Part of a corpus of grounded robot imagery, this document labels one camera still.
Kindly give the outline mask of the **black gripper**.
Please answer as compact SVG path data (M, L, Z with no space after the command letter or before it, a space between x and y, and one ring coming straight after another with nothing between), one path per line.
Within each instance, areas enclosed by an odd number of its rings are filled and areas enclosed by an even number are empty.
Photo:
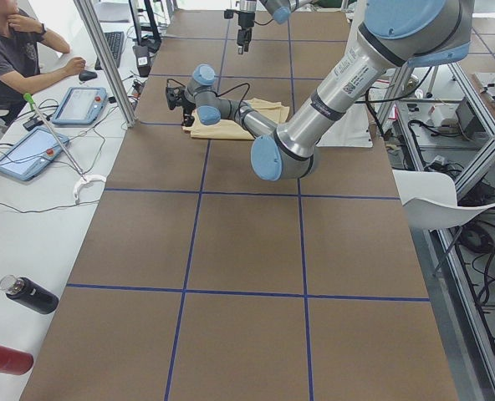
M254 13L238 11L237 53L244 54L249 51L252 31L254 27Z
M184 127L192 127L195 120L193 112L196 106L184 94L181 95L180 106L182 108L182 125Z

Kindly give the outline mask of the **robot arm grey silver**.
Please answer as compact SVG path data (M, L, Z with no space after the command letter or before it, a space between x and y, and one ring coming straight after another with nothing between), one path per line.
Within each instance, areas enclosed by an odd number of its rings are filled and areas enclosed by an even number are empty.
M379 1L365 4L356 42L284 124L260 114L246 101L221 99L215 72L200 64L170 109L195 111L204 125L229 119L253 138L251 165L263 180L298 179L318 165L316 144L387 69L431 67L464 59L470 48L472 1Z
M283 24L288 21L291 14L299 8L314 3L314 1L286 1L286 0L268 0L268 1L237 1L234 9L228 9L224 12L225 18L232 18L237 15L237 52L239 54L247 53L252 40L253 28L256 25L257 4L261 3L265 10L271 16L271 21L277 24Z

